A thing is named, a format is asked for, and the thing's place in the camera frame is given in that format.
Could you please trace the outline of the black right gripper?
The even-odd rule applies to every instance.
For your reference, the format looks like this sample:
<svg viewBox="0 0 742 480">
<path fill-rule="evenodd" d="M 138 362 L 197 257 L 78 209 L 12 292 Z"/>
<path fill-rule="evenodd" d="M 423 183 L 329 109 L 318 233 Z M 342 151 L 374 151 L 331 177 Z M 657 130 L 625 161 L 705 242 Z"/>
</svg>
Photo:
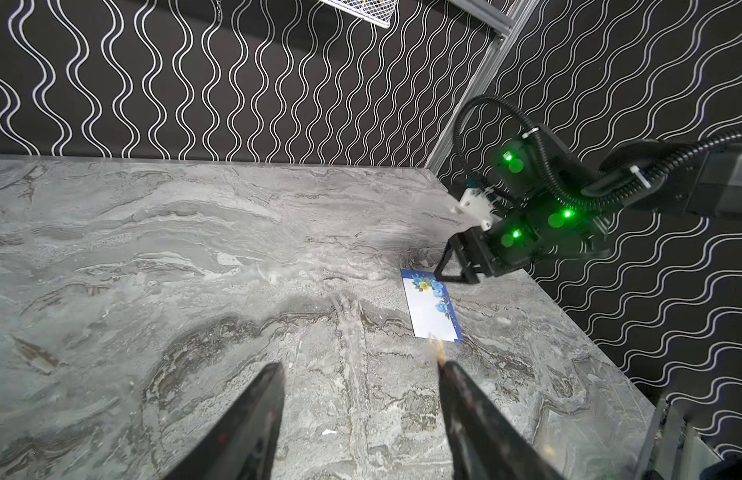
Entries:
<svg viewBox="0 0 742 480">
<path fill-rule="evenodd" d="M 433 272 L 438 281 L 478 284 L 544 260 L 602 259 L 611 254 L 608 228 L 596 214 L 558 203 L 528 205 L 489 230 L 450 237 Z"/>
</svg>

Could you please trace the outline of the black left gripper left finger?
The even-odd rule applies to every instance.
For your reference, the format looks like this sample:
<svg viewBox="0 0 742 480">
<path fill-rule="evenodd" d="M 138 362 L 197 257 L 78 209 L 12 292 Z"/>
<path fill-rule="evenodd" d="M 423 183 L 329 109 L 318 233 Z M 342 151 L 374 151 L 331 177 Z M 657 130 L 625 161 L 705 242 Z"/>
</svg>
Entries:
<svg viewBox="0 0 742 480">
<path fill-rule="evenodd" d="M 269 363 L 167 479 L 269 479 L 285 402 L 285 372 Z"/>
</svg>

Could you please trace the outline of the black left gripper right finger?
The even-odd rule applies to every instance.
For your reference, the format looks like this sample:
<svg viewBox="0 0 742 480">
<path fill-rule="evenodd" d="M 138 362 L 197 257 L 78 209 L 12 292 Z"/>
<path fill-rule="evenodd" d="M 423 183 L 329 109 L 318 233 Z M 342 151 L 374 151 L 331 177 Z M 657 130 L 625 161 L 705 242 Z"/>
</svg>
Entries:
<svg viewBox="0 0 742 480">
<path fill-rule="evenodd" d="M 559 479 L 455 361 L 438 363 L 455 479 Z"/>
</svg>

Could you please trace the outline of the floral blue white letter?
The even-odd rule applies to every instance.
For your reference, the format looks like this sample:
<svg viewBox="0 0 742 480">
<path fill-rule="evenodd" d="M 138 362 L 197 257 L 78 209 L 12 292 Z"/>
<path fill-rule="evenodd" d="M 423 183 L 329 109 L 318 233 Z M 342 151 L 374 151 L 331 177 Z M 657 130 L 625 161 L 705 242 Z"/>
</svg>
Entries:
<svg viewBox="0 0 742 480">
<path fill-rule="evenodd" d="M 463 339 L 446 285 L 432 273 L 401 270 L 415 337 L 458 343 Z"/>
</svg>

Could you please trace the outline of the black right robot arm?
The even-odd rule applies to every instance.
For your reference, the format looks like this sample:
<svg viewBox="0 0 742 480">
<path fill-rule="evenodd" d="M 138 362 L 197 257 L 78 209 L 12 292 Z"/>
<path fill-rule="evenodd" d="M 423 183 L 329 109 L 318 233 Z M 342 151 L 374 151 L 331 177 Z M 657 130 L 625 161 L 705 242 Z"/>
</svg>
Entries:
<svg viewBox="0 0 742 480">
<path fill-rule="evenodd" d="M 691 143 L 638 140 L 598 170 L 538 126 L 495 149 L 461 206 L 477 224 L 446 243 L 434 276 L 477 284 L 545 260 L 609 256 L 608 215 L 620 210 L 742 220 L 742 128 Z"/>
</svg>

